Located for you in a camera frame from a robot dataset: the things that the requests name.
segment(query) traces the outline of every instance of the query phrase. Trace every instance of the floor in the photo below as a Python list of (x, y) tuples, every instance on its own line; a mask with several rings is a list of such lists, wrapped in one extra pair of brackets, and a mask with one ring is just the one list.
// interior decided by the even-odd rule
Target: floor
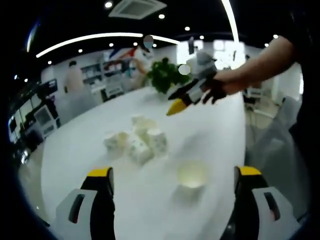
[[(279, 109), (268, 97), (262, 99), (257, 106), (260, 111), (275, 116)], [(272, 118), (245, 111), (246, 117), (246, 147), (254, 144), (257, 138), (263, 133), (264, 129), (272, 122)], [(26, 164), (22, 164), (19, 169), (19, 178), (21, 185), (25, 190), (25, 196), (28, 199), (34, 212), (44, 221), (48, 221), (45, 211), (44, 201), (41, 193), (41, 167), (44, 152), (44, 143), (42, 143), (29, 157)]]
[[(270, 97), (264, 97), (256, 106), (256, 109), (270, 116), (275, 117), (279, 106), (275, 105)], [(255, 113), (251, 110), (245, 111), (245, 132), (246, 147), (251, 147), (264, 130), (271, 124), (273, 119), (263, 114)]]

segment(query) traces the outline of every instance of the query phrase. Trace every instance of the recessed light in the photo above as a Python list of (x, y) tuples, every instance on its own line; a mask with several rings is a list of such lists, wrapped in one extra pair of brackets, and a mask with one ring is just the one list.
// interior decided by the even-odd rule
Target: recessed light
[(113, 6), (112, 1), (107, 1), (107, 2), (104, 4), (104, 7), (105, 7), (106, 9), (109, 9), (109, 8), (111, 8), (112, 6)]

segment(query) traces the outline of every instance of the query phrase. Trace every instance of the human hand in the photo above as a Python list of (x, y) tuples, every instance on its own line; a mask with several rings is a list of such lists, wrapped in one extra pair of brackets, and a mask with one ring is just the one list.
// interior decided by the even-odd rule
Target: human hand
[(240, 75), (236, 70), (222, 70), (217, 72), (214, 78), (209, 77), (205, 82), (204, 91), (208, 93), (202, 102), (206, 104), (212, 98), (211, 103), (214, 104), (217, 100), (240, 92), (247, 87), (247, 84), (240, 80)]

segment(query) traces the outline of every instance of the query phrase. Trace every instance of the curved light strip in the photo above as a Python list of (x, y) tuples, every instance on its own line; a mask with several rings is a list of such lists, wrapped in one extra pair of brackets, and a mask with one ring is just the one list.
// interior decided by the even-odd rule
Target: curved light strip
[(46, 50), (43, 50), (42, 52), (38, 53), (36, 55), (37, 58), (40, 58), (41, 56), (56, 50), (58, 48), (61, 48), (65, 45), (68, 44), (73, 44), (76, 42), (80, 42), (83, 40), (88, 40), (88, 39), (97, 39), (97, 38), (105, 38), (105, 37), (134, 37), (134, 38), (142, 38), (142, 34), (141, 33), (132, 33), (132, 32), (108, 32), (108, 33), (98, 33), (98, 34), (92, 34), (92, 35), (87, 35), (87, 36), (80, 36), (77, 38), (73, 38), (67, 41), (63, 41), (60, 42), (54, 46), (51, 46), (49, 48), (47, 48)]
[[(163, 41), (163, 42), (167, 42), (167, 43), (171, 43), (171, 44), (179, 44), (180, 42), (174, 39), (170, 39), (170, 38), (166, 38), (166, 37), (162, 37), (162, 36), (155, 36), (155, 35), (151, 35), (153, 37), (154, 40), (159, 40), (159, 41)], [(87, 35), (87, 36), (80, 36), (77, 38), (73, 38), (67, 41), (63, 41), (61, 43), (58, 43), (54, 46), (51, 46), (49, 48), (47, 48), (46, 50), (43, 50), (42, 52), (38, 53), (36, 55), (37, 58), (40, 58), (41, 56), (56, 50), (60, 47), (63, 47), (65, 45), (68, 44), (73, 44), (75, 42), (79, 42), (79, 41), (83, 41), (83, 40), (88, 40), (88, 39), (96, 39), (96, 38), (105, 38), (105, 37), (134, 37), (134, 38), (142, 38), (143, 34), (141, 33), (132, 33), (132, 32), (108, 32), (108, 33), (99, 33), (99, 34), (92, 34), (92, 35)]]
[(26, 52), (27, 52), (27, 53), (28, 53), (29, 50), (30, 50), (31, 38), (32, 38), (32, 36), (31, 36), (31, 33), (30, 33), (30, 35), (29, 35), (29, 37), (28, 37), (28, 42), (26, 43)]
[(163, 41), (163, 42), (167, 42), (167, 43), (171, 43), (171, 44), (179, 44), (180, 43), (177, 40), (173, 40), (171, 38), (166, 38), (166, 37), (162, 37), (162, 36), (151, 35), (151, 37), (153, 37), (154, 40), (159, 40), (159, 41)]
[(238, 30), (237, 30), (234, 12), (232, 11), (230, 2), (229, 2), (229, 0), (221, 0), (221, 2), (224, 6), (226, 15), (228, 16), (228, 19), (229, 19), (229, 23), (230, 23), (230, 27), (231, 27), (231, 31), (232, 31), (232, 35), (233, 35), (233, 41), (236, 44), (238, 44), (239, 43)]

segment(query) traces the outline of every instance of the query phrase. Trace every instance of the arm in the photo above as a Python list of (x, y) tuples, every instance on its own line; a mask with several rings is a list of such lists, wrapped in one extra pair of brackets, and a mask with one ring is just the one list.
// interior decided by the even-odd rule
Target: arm
[(227, 95), (242, 91), (254, 83), (268, 80), (286, 71), (296, 61), (294, 45), (284, 37), (272, 40), (258, 57), (234, 70), (218, 72), (214, 79), (225, 82)]

